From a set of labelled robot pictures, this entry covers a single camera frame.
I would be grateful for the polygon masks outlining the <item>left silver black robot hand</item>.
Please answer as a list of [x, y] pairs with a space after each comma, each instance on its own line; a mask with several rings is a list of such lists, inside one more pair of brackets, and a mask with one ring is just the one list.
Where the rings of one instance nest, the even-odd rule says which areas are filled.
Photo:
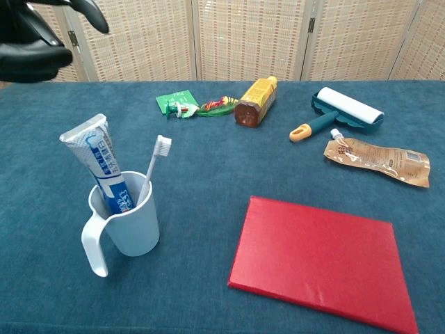
[[72, 63], [65, 47], [31, 1], [1, 2], [1, 80], [37, 83], [54, 79]]

